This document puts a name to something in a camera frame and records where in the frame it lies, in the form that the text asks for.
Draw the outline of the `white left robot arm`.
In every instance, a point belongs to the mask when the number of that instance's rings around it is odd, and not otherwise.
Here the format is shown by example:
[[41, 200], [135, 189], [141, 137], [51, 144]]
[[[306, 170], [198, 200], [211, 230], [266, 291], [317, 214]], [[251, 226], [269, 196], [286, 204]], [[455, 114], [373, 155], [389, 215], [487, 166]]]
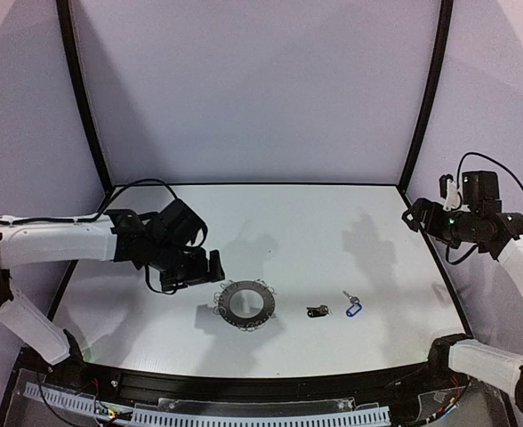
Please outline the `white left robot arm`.
[[0, 215], [0, 323], [52, 367], [80, 366], [76, 338], [56, 326], [11, 283], [11, 268], [43, 262], [129, 262], [159, 274], [160, 294], [225, 279], [218, 251], [207, 252], [205, 222], [175, 199], [160, 212], [111, 209], [92, 216]]

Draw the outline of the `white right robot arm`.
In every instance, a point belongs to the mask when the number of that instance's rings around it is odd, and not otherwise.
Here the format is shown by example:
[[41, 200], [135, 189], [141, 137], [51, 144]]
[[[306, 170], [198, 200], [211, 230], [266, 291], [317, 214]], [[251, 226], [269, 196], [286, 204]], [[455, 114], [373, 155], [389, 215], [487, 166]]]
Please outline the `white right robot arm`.
[[[523, 298], [523, 215], [505, 213], [498, 176], [491, 171], [462, 173], [439, 179], [442, 203], [417, 199], [402, 214], [407, 227], [420, 230], [457, 249], [470, 243], [489, 254], [507, 272]], [[523, 414], [523, 354], [500, 350], [466, 334], [435, 339], [428, 371], [435, 376], [468, 375], [503, 391]]]

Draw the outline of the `silver key black tag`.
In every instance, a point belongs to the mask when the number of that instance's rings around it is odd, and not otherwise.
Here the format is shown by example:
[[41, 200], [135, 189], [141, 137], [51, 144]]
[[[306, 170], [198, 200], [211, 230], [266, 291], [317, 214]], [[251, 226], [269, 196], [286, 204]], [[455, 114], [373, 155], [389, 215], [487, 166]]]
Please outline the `silver key black tag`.
[[316, 307], [307, 307], [307, 316], [309, 318], [323, 318], [331, 315], [332, 312], [327, 305], [321, 304]]

